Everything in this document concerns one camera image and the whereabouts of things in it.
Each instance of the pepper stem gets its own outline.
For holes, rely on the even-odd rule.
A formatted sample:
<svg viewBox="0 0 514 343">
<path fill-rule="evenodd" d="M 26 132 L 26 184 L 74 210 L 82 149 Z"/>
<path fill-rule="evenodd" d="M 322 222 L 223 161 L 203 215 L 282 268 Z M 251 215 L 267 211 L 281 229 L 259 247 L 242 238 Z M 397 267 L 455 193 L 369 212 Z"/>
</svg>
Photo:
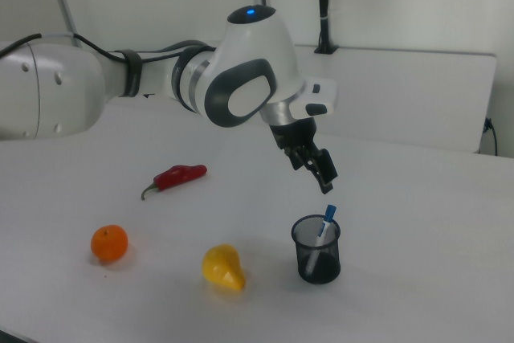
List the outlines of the pepper stem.
<svg viewBox="0 0 514 343">
<path fill-rule="evenodd" d="M 146 188 L 145 190 L 143 190 L 143 193 L 141 193 L 141 200 L 145 200 L 145 193 L 148 192 L 149 190 L 151 189 L 156 189 L 157 188 L 157 185 L 155 185 L 155 182 L 150 185 L 148 188 Z"/>
</svg>

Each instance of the red chili pepper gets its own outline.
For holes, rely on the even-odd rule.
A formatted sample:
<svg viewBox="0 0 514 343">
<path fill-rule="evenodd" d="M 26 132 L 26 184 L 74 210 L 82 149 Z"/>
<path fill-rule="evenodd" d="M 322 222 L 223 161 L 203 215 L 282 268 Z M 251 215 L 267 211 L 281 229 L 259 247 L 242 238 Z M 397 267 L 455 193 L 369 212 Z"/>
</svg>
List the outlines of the red chili pepper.
<svg viewBox="0 0 514 343">
<path fill-rule="evenodd" d="M 172 186 L 200 178 L 205 173 L 207 173 L 207 168 L 204 165 L 175 165 L 153 178 L 153 184 L 141 193 L 141 200 L 145 199 L 145 193 L 151 189 L 159 189 L 159 191 L 168 189 Z"/>
</svg>

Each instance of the table surface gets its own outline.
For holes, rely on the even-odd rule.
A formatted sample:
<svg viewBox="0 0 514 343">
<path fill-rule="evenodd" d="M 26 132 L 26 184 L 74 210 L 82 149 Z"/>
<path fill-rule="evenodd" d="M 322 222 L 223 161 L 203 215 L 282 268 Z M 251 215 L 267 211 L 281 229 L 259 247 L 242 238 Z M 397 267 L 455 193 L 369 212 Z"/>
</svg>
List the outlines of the table surface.
<svg viewBox="0 0 514 343">
<path fill-rule="evenodd" d="M 0 143 L 0 325 L 50 342 L 514 341 L 514 160 L 316 136 L 339 172 L 320 193 L 269 128 L 221 129 L 107 105 L 86 133 Z M 175 164 L 208 174 L 140 200 Z M 296 271 L 292 224 L 338 207 L 341 275 Z M 93 232 L 117 223 L 121 260 Z M 233 244 L 240 294 L 201 273 Z"/>
</svg>

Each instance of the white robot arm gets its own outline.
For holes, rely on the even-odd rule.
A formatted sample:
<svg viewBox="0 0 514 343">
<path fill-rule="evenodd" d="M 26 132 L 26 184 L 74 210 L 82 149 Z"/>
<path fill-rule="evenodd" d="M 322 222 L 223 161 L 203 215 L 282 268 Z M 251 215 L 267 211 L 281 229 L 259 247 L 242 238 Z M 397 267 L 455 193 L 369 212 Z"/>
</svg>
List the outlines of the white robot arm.
<svg viewBox="0 0 514 343">
<path fill-rule="evenodd" d="M 222 127 L 260 113 L 294 169 L 304 165 L 323 193 L 337 176 L 313 142 L 313 117 L 331 113 L 335 82 L 300 74 L 287 28 L 275 9 L 246 6 L 227 19 L 217 49 L 186 41 L 156 52 L 107 53 L 54 44 L 0 43 L 0 140 L 82 132 L 115 96 L 161 94 Z"/>
</svg>

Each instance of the cable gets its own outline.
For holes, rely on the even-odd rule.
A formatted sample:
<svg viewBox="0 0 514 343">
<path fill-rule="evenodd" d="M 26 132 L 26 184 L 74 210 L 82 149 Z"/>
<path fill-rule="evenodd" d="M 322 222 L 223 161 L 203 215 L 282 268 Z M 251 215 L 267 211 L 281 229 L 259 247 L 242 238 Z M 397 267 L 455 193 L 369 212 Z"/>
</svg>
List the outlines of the cable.
<svg viewBox="0 0 514 343">
<path fill-rule="evenodd" d="M 0 58 L 2 58 L 4 55 L 7 55 L 10 52 L 14 51 L 15 49 L 22 46 L 23 44 L 30 42 L 31 40 L 40 39 L 41 36 L 42 36 L 41 34 L 33 34 L 33 35 L 26 36 L 25 38 L 21 38 L 20 40 L 17 40 L 14 43 L 11 43 L 9 46 L 4 47 L 3 49 L 0 50 Z"/>
<path fill-rule="evenodd" d="M 104 57 L 109 58 L 110 60 L 113 60 L 115 62 L 127 63 L 127 60 L 124 57 L 120 58 L 118 56 L 111 54 L 110 52 L 106 52 L 106 50 L 99 48 L 93 42 L 90 42 L 89 40 L 85 39 L 82 35 L 73 34 L 73 38 L 78 39 L 80 42 L 86 43 L 90 48 L 92 48 L 99 54 L 103 55 Z"/>
<path fill-rule="evenodd" d="M 201 40 L 183 40 L 181 42 L 178 42 L 178 43 L 175 43 L 175 44 L 172 44 L 171 46 L 168 46 L 168 47 L 165 47 L 165 48 L 162 48 L 161 50 L 155 50 L 155 51 L 138 51 L 138 52 L 143 52 L 145 54 L 149 54 L 149 53 L 155 53 L 155 52 L 168 52 L 168 51 L 175 51 L 175 50 L 178 50 L 179 48 L 184 48 L 184 47 L 187 47 L 187 46 L 205 46 L 206 44 L 204 42 L 202 42 Z"/>
<path fill-rule="evenodd" d="M 483 123 L 483 131 L 482 131 L 482 133 L 486 133 L 489 129 L 492 130 L 492 136 L 495 139 L 495 156 L 498 156 L 498 140 L 496 138 L 495 127 L 492 125 L 491 118 L 486 118 L 485 122 Z"/>
<path fill-rule="evenodd" d="M 491 123 L 492 136 L 495 138 L 495 156 L 498 156 L 498 141 L 496 140 L 495 127 L 492 125 L 491 120 L 489 122 Z"/>
<path fill-rule="evenodd" d="M 22 46 L 23 44 L 28 43 L 28 42 L 30 42 L 32 40 L 46 38 L 46 37 L 57 37 L 57 36 L 66 36 L 66 37 L 69 37 L 69 38 L 78 39 L 79 41 L 87 44 L 90 48 L 92 48 L 93 50 L 95 50 L 99 54 L 105 56 L 106 58 L 109 58 L 110 60 L 113 60 L 115 62 L 120 62 L 120 63 L 127 63 L 127 60 L 125 59 L 125 57 L 118 57 L 116 55 L 113 55 L 110 52 L 107 52 L 106 50 L 98 47 L 97 45 L 95 45 L 90 40 L 84 38 L 82 35 L 80 35 L 80 34 L 72 34 L 72 33 L 47 34 L 47 35 L 41 35 L 41 34 L 28 35 L 25 38 L 17 40 L 16 42 L 10 44 L 9 46 L 4 47 L 3 49 L 1 49 L 0 50 L 0 58 L 2 58 L 3 56 L 11 53 L 16 48 L 18 48 L 18 47 Z M 198 44 L 204 45 L 204 42 L 200 42 L 199 40 L 185 40 L 183 42 L 175 43 L 172 46 L 163 48 L 163 49 L 158 50 L 158 51 L 140 51 L 140 52 L 144 52 L 144 53 L 148 53 L 148 52 L 166 52 L 166 51 L 177 50 L 179 48 L 183 48 L 183 47 L 187 47 L 187 46 L 193 46 L 193 45 L 198 45 Z M 158 60 L 163 60 L 163 59 L 169 59 L 169 58 L 177 57 L 180 54 L 181 54 L 181 51 L 175 52 L 173 54 L 168 54 L 168 55 L 163 55 L 163 56 L 156 56 L 156 57 L 153 57 L 153 58 L 145 58 L 145 59 L 142 60 L 142 62 L 143 63 L 157 62 Z"/>
</svg>

